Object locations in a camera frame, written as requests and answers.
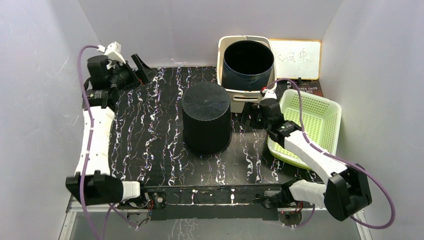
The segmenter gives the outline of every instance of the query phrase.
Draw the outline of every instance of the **cable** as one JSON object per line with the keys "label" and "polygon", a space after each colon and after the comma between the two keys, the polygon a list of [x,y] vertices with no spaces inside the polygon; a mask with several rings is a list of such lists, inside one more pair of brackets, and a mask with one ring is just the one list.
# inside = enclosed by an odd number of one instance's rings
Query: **cable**
{"label": "cable", "polygon": [[96,227],[94,226],[94,223],[93,223],[93,221],[92,221],[92,219],[89,215],[89,212],[87,211],[86,199],[84,197],[84,180],[86,179],[86,171],[87,171],[87,165],[89,163],[90,147],[91,147],[91,143],[92,143],[93,128],[94,128],[94,119],[93,119],[92,111],[90,110],[89,99],[88,99],[87,93],[85,91],[84,80],[83,80],[83,71],[81,69],[81,58],[83,56],[83,52],[84,52],[84,50],[89,49],[89,48],[99,49],[99,47],[95,46],[95,45],[85,45],[79,51],[78,57],[77,57],[77,60],[76,60],[77,61],[76,66],[78,68],[79,84],[81,86],[81,91],[82,91],[82,99],[85,103],[85,107],[87,108],[88,115],[90,117],[90,132],[88,134],[87,152],[85,153],[85,160],[84,160],[84,165],[82,167],[81,179],[80,179],[80,183],[79,183],[79,199],[80,199],[80,202],[81,202],[82,211],[84,212],[84,215],[87,218],[87,222],[90,225],[90,228],[91,228],[91,231],[94,234],[94,237],[97,240],[101,240],[99,234],[97,233]]}
{"label": "cable", "polygon": [[149,222],[149,220],[150,220],[149,217],[146,218],[146,219],[144,219],[143,221],[140,222],[140,224],[138,225],[138,227],[140,227],[145,221],[146,221],[146,224],[147,224]]}
{"label": "cable", "polygon": [[109,209],[106,212],[106,216],[104,216],[104,223],[103,223],[103,230],[101,231],[101,240],[105,239],[105,232],[106,232],[106,223],[108,222],[109,215],[111,214],[112,206],[109,207]]}
{"label": "cable", "polygon": [[306,221],[304,221],[304,222],[302,222],[301,224],[299,224],[299,225],[296,225],[295,227],[296,228],[299,228],[299,227],[303,227],[303,226],[305,226],[307,223],[309,223],[309,221],[312,219],[312,216],[314,215],[314,213],[315,213],[315,204],[314,205],[312,205],[312,212],[310,213],[310,215],[309,215],[309,217],[306,219]]}
{"label": "cable", "polygon": [[[301,98],[301,91],[300,91],[299,87],[296,85],[296,83],[293,80],[288,79],[288,78],[280,78],[280,79],[277,79],[277,80],[271,82],[266,88],[270,89],[270,87],[272,85],[274,85],[275,83],[280,82],[280,81],[288,81],[288,82],[290,82],[294,86],[294,88],[297,90],[297,94],[299,95],[299,119],[300,119],[300,126],[301,126],[303,137],[304,137],[305,141],[313,149],[315,149],[319,153],[322,153],[323,151],[321,149],[319,149],[316,145],[314,145],[309,140],[308,136],[306,135],[305,126],[304,126],[304,122],[303,122],[303,119],[302,119],[302,98]],[[358,171],[358,172],[360,172],[362,174],[365,174],[369,179],[371,179],[377,185],[377,187],[380,188],[380,190],[382,191],[382,193],[387,198],[388,204],[390,205],[390,211],[391,211],[390,220],[386,224],[383,224],[383,225],[370,225],[368,223],[362,222],[362,221],[354,218],[353,216],[350,216],[350,218],[352,220],[354,220],[355,222],[357,222],[358,224],[363,225],[363,226],[365,226],[367,228],[370,228],[370,229],[386,229],[386,228],[390,227],[393,224],[393,222],[395,221],[395,217],[396,217],[395,204],[393,203],[392,198],[390,197],[390,195],[387,192],[387,190],[383,187],[383,185],[373,175],[371,175],[371,173],[369,173],[368,171],[364,170],[363,168],[361,168],[361,167],[353,164],[352,162],[349,162],[347,160],[344,160],[343,158],[338,157],[338,156],[335,156],[335,155],[333,155],[331,153],[328,153],[328,152],[324,152],[323,154],[325,156],[327,156],[327,157],[330,157],[332,159],[335,159],[337,161],[340,161],[340,162],[348,165],[349,167],[355,169],[356,171]]]}

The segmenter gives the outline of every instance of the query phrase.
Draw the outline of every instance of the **gray wall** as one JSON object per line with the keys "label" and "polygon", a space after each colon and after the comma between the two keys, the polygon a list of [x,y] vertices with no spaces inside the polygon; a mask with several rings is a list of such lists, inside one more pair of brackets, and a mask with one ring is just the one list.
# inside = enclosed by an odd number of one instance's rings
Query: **gray wall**
{"label": "gray wall", "polygon": [[102,44],[150,66],[216,65],[228,35],[321,40],[342,0],[80,0]]}
{"label": "gray wall", "polygon": [[[337,154],[373,173],[397,217],[373,239],[423,239],[424,2],[345,0],[322,41],[324,95],[343,109]],[[368,223],[390,209],[375,185]]]}
{"label": "gray wall", "polygon": [[76,56],[99,40],[76,0],[3,0],[0,42],[0,239],[57,239],[83,137]]}

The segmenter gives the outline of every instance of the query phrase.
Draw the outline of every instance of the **black cylindrical container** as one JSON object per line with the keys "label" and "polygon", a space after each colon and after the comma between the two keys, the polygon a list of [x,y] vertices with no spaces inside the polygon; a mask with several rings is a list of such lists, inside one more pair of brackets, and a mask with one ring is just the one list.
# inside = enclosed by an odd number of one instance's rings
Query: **black cylindrical container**
{"label": "black cylindrical container", "polygon": [[274,54],[264,44],[243,40],[224,52],[221,85],[226,89],[260,91],[266,87],[274,67]]}
{"label": "black cylindrical container", "polygon": [[181,99],[183,138],[199,155],[214,155],[231,141],[230,97],[220,85],[200,82],[189,87]]}

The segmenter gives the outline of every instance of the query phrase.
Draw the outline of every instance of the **lime green basket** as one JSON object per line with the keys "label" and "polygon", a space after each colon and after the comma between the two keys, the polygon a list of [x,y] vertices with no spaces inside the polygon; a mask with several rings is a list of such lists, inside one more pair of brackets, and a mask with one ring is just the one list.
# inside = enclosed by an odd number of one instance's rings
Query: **lime green basket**
{"label": "lime green basket", "polygon": [[[335,101],[325,97],[301,92],[302,117],[308,137],[331,154],[336,153],[339,139],[342,107]],[[279,102],[284,119],[293,121],[299,126],[299,95],[294,89],[287,89]],[[298,156],[282,148],[268,137],[268,149],[279,160],[291,165],[308,169],[311,168]]]}

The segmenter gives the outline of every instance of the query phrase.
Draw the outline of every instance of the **black table surface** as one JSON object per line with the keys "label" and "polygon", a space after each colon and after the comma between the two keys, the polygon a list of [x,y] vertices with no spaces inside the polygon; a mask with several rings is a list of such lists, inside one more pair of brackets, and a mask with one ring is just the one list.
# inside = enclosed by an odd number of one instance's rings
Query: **black table surface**
{"label": "black table surface", "polygon": [[[314,182],[313,171],[273,157],[264,130],[240,126],[232,113],[232,139],[215,156],[198,156],[185,147],[181,97],[195,83],[216,82],[215,66],[158,68],[148,85],[122,94],[112,124],[111,173],[148,187],[283,184],[293,178]],[[287,88],[277,86],[280,98]]]}

